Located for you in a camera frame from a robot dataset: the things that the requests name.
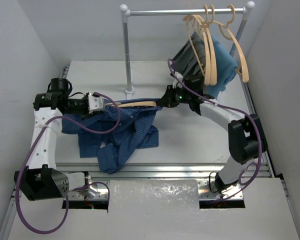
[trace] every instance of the white wall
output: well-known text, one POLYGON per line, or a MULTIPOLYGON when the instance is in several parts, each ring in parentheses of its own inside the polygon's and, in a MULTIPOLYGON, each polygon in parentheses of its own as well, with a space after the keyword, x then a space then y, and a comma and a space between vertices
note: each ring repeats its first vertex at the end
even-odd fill
POLYGON ((17 0, 0 0, 0 227, 30 147, 32 102, 59 74, 17 0))
POLYGON ((300 230, 300 0, 274 0, 251 49, 249 89, 300 230))
MULTIPOLYGON (((204 4, 226 8, 243 7, 248 0, 18 0, 43 45, 59 67, 70 60, 124 60, 123 33, 119 6, 132 10, 199 9, 204 4)), ((240 41, 250 49, 272 0, 254 0, 253 10, 240 41)), ((166 60, 173 57, 188 39, 182 16, 148 16, 129 19, 131 60, 166 60)), ((218 15, 226 23, 231 16, 218 15)), ((237 31, 238 15, 230 27, 237 31)), ((228 49, 218 27, 211 26, 228 49)))

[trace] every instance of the white metal rod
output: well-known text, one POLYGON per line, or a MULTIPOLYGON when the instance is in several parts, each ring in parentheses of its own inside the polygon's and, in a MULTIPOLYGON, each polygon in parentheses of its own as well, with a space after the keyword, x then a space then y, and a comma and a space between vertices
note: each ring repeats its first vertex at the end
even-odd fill
POLYGON ((122 23, 123 28, 123 41, 124 41, 124 53, 125 53, 125 71, 126 71, 126 92, 133 92, 133 86, 131 81, 131 66, 130 66, 130 54, 129 54, 129 38, 128 38, 128 23, 122 23))
MULTIPOLYGON (((243 14, 244 7, 235 8, 236 14, 243 14)), ((164 16, 164 15, 189 15, 189 14, 204 14, 205 9, 187 9, 187 10, 154 10, 154 11, 130 11, 127 17, 132 16, 164 16)), ((215 14, 232 14, 231 8, 216 8, 215 14)))

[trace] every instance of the black bracket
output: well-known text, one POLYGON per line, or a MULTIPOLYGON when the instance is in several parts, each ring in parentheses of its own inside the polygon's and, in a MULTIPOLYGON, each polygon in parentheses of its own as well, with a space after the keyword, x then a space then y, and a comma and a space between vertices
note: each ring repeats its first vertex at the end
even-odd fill
MULTIPOLYGON (((199 75, 188 75, 182 79, 184 85, 207 99, 213 99, 212 96, 203 93, 203 78, 199 75)), ((201 115, 200 104, 204 102, 203 99, 197 97, 193 93, 189 92, 185 88, 173 88, 172 85, 166 87, 166 91, 161 99, 156 102, 157 106, 165 108, 175 108, 179 104, 189 104, 192 111, 201 115)))
MULTIPOLYGON (((17 182, 19 171, 14 173, 17 182)), ((43 165, 39 169, 24 170, 21 177, 20 190, 29 201, 65 198, 69 191, 67 175, 43 165)))
POLYGON ((78 114, 82 115, 83 118, 91 117, 89 115, 88 94, 81 99, 69 98, 72 89, 72 84, 67 79, 51 79, 47 92, 35 96, 34 110, 58 108, 62 114, 78 114))
MULTIPOLYGON (((256 114, 251 114, 250 116, 258 128, 262 152, 264 153, 268 150, 268 143, 260 118, 256 114)), ((258 157, 257 133, 247 117, 241 120, 234 120, 228 124, 228 138, 229 151, 236 162, 243 165, 247 161, 258 157)))

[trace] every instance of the metal frame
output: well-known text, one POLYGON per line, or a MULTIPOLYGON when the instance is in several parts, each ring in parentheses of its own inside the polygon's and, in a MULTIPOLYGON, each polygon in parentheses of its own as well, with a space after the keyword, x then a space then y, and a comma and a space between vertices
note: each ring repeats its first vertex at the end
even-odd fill
MULTIPOLYGON (((110 180, 180 180, 180 179, 202 179, 208 178, 212 172, 219 172, 225 166, 224 163, 187 163, 187 164, 126 164, 120 171, 108 174, 100 171, 97 163, 57 163, 60 172, 89 172, 95 181, 110 180)), ((244 178, 250 178, 255 172, 251 166, 243 174, 244 178)), ((259 178, 269 178, 267 163, 263 162, 257 175, 259 178)))
MULTIPOLYGON (((248 105, 249 113, 250 114, 256 114, 256 110, 255 110, 254 103, 253 103, 251 95, 250 95, 248 85, 243 83, 242 81, 241 81, 241 85, 242 85, 244 97, 245 97, 245 100, 246 100, 246 104, 248 105)), ((269 152, 268 151, 265 151, 264 153, 262 153, 262 160, 267 163, 270 175, 271 175, 272 178, 274 178, 275 173, 274 173, 274 169, 273 169, 273 166, 272 166, 270 158, 269 158, 269 152)))
MULTIPOLYGON (((255 7, 253 1, 249 1, 245 7, 235 8, 234 11, 236 14, 242 14, 242 20, 239 26, 239 29, 235 35, 235 38, 240 40, 241 35, 245 29, 248 17, 255 7)), ((125 53, 125 72, 126 72, 126 89, 125 92, 127 95, 132 95, 135 91, 131 79, 131 66, 130 66, 130 52, 129 52, 129 36, 128 36, 128 17, 133 16, 171 16, 171 15, 189 15, 189 14, 204 14, 205 9, 186 9, 186 10, 151 10, 151 11, 131 11, 127 5, 122 4, 120 6, 121 10, 121 21, 123 29, 123 41, 124 41, 124 53, 125 53)), ((214 9, 215 14, 232 14, 231 8, 216 8, 214 9)), ((232 45, 230 55, 233 56, 236 51, 235 44, 232 45)))
POLYGON ((17 208, 16 208, 16 186, 14 186, 14 190, 13 190, 11 198, 10 198, 10 203, 9 203, 9 206, 6 210, 3 223, 1 225, 0 240, 7 240, 9 238, 10 231, 11 231, 12 225, 14 223, 16 213, 17 213, 17 208))

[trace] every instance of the wrinkled fabric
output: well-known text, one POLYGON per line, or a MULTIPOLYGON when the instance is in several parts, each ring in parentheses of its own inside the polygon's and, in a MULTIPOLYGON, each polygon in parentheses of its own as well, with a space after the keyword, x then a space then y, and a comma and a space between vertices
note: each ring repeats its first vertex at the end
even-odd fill
MULTIPOLYGON (((120 103, 157 101, 158 99, 123 100, 120 103)), ((159 131, 152 125, 157 111, 162 107, 122 107, 120 108, 120 125, 111 133, 94 134, 82 130, 75 124, 62 120, 62 132, 78 134, 81 158, 97 157, 102 172, 114 173, 121 169, 135 149, 154 148, 159 146, 159 131)), ((80 115, 68 117, 95 131, 111 129, 117 119, 115 107, 106 106, 104 113, 81 120, 80 115)))
MULTIPOLYGON (((213 36, 212 42, 214 46, 215 52, 215 60, 216 60, 216 68, 217 68, 217 83, 212 86, 203 86, 203 92, 205 94, 209 94, 214 98, 217 98, 219 93, 226 90, 226 86, 232 79, 236 76, 236 69, 238 68, 238 64, 230 56, 229 52, 225 49, 224 46, 213 36)), ((206 52, 205 52, 205 43, 198 36, 197 32, 194 32, 191 36, 194 48, 196 49, 197 55, 200 59, 200 62, 203 64, 202 68, 205 68, 206 64, 206 52)), ((191 47, 189 40, 186 44, 181 48, 181 50, 175 55, 174 60, 174 68, 180 73, 182 76, 187 75, 200 75, 202 76, 202 72, 200 71, 200 66, 197 62, 194 51, 191 47)))

